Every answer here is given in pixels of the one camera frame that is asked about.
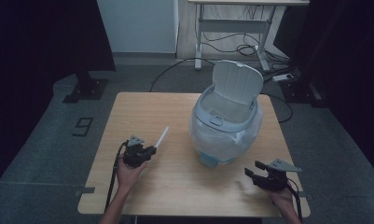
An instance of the black tripod base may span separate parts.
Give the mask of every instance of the black tripod base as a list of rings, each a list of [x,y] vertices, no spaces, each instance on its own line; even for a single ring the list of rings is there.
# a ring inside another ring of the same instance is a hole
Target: black tripod base
[[[326,99],[313,82],[308,88],[300,90],[297,81],[281,81],[279,82],[283,96],[286,102],[295,104],[311,104],[314,107],[327,107]]]
[[[73,92],[66,95],[62,102],[64,104],[76,104],[79,100],[100,100],[107,83],[107,79],[92,79],[90,85],[86,87],[78,81]]]

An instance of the black cable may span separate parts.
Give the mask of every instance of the black cable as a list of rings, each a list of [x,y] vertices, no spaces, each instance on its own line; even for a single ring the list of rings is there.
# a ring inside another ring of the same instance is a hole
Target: black cable
[[[204,17],[204,6],[202,7],[202,16]],[[196,37],[196,39],[198,39],[198,31],[197,31],[197,28],[196,28],[197,17],[198,17],[198,6],[195,6],[195,37]],[[222,39],[229,38],[229,37],[235,36],[235,35],[243,35],[242,39],[243,39],[243,42],[244,42],[245,45],[239,45],[235,50],[222,50],[222,49],[218,49],[218,48],[214,47],[211,44],[201,42],[203,45],[207,45],[207,46],[209,46],[209,47],[211,47],[211,48],[213,48],[213,49],[215,49],[215,50],[217,50],[219,52],[222,52],[222,53],[239,52],[243,56],[253,56],[254,54],[256,54],[256,49],[254,48],[254,46],[251,46],[251,45],[247,44],[247,42],[245,41],[245,37],[246,36],[254,39],[257,42],[257,44],[259,45],[259,41],[256,38],[254,38],[253,36],[248,35],[248,34],[233,34],[233,35],[226,35],[226,36],[223,36],[223,37],[219,37],[217,39],[209,39],[206,36],[205,32],[202,32],[202,33],[203,33],[204,38],[206,40],[208,40],[209,42],[211,42],[211,41],[217,41],[217,40],[222,40]],[[252,49],[253,52],[252,53],[244,53],[244,52],[242,52],[242,50],[245,50],[245,49]]]
[[[111,182],[110,182],[110,187],[108,189],[108,193],[107,193],[107,200],[105,202],[105,210],[107,210],[107,207],[108,205],[110,204],[110,200],[111,200],[111,195],[112,195],[112,190],[114,188],[114,182],[115,182],[115,176],[117,174],[117,169],[118,169],[118,161],[119,161],[119,157],[120,157],[120,150],[126,145],[128,144],[128,141],[122,143],[122,145],[120,145],[119,149],[118,149],[118,153],[117,153],[117,156],[115,157],[115,161],[114,161],[114,165],[113,165],[113,173],[111,175]]]
[[[299,217],[300,223],[303,223],[302,209],[300,207],[300,198],[299,198],[299,195],[288,184],[286,184],[285,186],[287,187],[287,189],[289,189],[289,191],[291,191],[292,195],[294,195],[294,197],[295,197],[295,201],[297,202],[298,217]]]
[[[256,15],[256,6],[255,6],[255,8],[254,8],[254,13],[253,13],[253,16],[251,17],[251,20],[253,20],[254,19],[254,16]]]
[[[242,18],[242,16],[244,15],[244,12],[245,12],[245,10],[248,8],[248,6],[245,6],[244,7],[244,10],[242,11],[242,15],[239,17],[239,18],[237,18],[236,20],[239,20],[239,19],[241,19]]]
[[[152,82],[152,84],[151,84],[151,88],[149,89],[149,92],[152,92],[152,90],[154,89],[155,83],[156,83],[156,82],[158,81],[158,79],[159,79],[161,76],[163,76],[167,71],[169,71],[170,69],[176,67],[176,66],[177,66],[178,64],[180,64],[180,63],[183,63],[183,62],[186,62],[186,61],[190,61],[190,60],[196,60],[196,59],[200,59],[200,60],[205,61],[205,62],[207,62],[207,63],[210,63],[210,64],[212,64],[212,65],[215,64],[215,63],[212,63],[212,62],[210,62],[210,61],[208,61],[208,60],[206,60],[206,59],[202,59],[202,58],[189,58],[189,59],[184,59],[184,60],[182,60],[182,61],[180,61],[180,62],[178,62],[178,63],[175,63],[175,64],[173,64],[172,66],[166,68],[162,73],[160,73],[160,75],[158,75],[158,76],[154,79],[154,81]]]
[[[270,75],[273,75],[274,76],[271,76],[267,79],[264,79],[264,83],[267,83],[268,81],[270,81],[273,77],[277,76],[278,73],[284,73],[284,72],[289,72],[289,71],[292,71],[295,67],[294,66],[288,66],[288,67],[285,67],[285,68],[282,68],[282,69],[279,69],[279,70],[274,70],[272,72],[269,72],[269,73],[264,73],[262,74],[263,77],[267,77],[267,76],[270,76]]]
[[[260,94],[267,95],[267,96],[269,96],[269,97],[275,98],[275,99],[277,99],[277,100],[283,102],[286,106],[288,106],[289,110],[291,111],[290,116],[289,116],[287,119],[279,120],[279,123],[287,122],[287,121],[289,121],[292,117],[294,117],[294,110],[292,109],[291,105],[289,105],[285,100],[283,100],[282,98],[280,98],[280,97],[278,97],[278,96],[275,96],[275,95],[272,95],[272,94],[268,94],[268,93],[264,93],[264,92],[261,92]]]
[[[220,15],[218,15],[218,11],[216,10],[216,5],[214,5],[215,8],[215,15],[218,17],[218,19],[222,19]]]
[[[274,54],[268,50],[264,50],[268,58],[270,58],[272,61],[279,62],[279,63],[286,63],[288,64],[290,60],[288,58],[285,58],[283,56]]]
[[[275,68],[274,65],[286,65],[286,67]],[[289,67],[291,67],[291,66],[289,66],[287,63],[272,63],[272,64],[271,64],[271,68],[272,68],[274,71],[282,70],[282,69],[289,68]]]
[[[278,181],[283,183],[285,185],[285,187],[291,192],[291,194],[294,195],[295,201],[297,203],[298,218],[300,220],[300,223],[303,223],[302,209],[301,209],[301,206],[300,206],[300,198],[299,198],[299,188],[298,188],[297,184],[292,179],[287,178],[287,180],[291,180],[295,184],[295,186],[297,186],[298,193],[296,193],[295,190],[288,183],[284,182],[279,176],[274,175],[274,174],[271,174],[271,176],[273,176]]]

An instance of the human hand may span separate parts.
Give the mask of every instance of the human hand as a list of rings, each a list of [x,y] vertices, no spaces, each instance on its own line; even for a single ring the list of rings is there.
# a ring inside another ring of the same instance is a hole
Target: human hand
[[[289,189],[283,189],[280,191],[270,191],[264,189],[270,196],[274,205],[279,209],[282,216],[285,218],[287,223],[299,224],[301,223],[297,213],[294,210],[294,204],[292,200],[292,193]]]
[[[266,189],[264,190],[269,194],[274,205],[276,205],[276,207],[279,208],[280,211],[283,211],[290,207],[294,208],[294,204],[292,202],[292,193],[291,191],[289,191],[289,189],[283,189],[280,191],[270,191]]]
[[[118,187],[129,192],[147,165],[148,162],[144,161],[140,167],[131,168],[123,162],[123,154],[120,155],[117,170]]]

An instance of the black curtain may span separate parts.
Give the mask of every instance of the black curtain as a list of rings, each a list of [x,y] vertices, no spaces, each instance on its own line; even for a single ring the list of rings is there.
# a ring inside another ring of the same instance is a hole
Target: black curtain
[[[374,1],[311,0],[294,63],[374,166]]]
[[[75,72],[115,71],[94,0],[0,0],[0,176]]]

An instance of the power strip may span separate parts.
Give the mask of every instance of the power strip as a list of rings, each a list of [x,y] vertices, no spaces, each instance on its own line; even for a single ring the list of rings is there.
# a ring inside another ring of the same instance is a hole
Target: power strip
[[[272,80],[274,82],[278,82],[278,81],[284,81],[284,80],[291,80],[292,78],[294,77],[291,74],[284,74],[284,75],[275,76],[272,78]]]

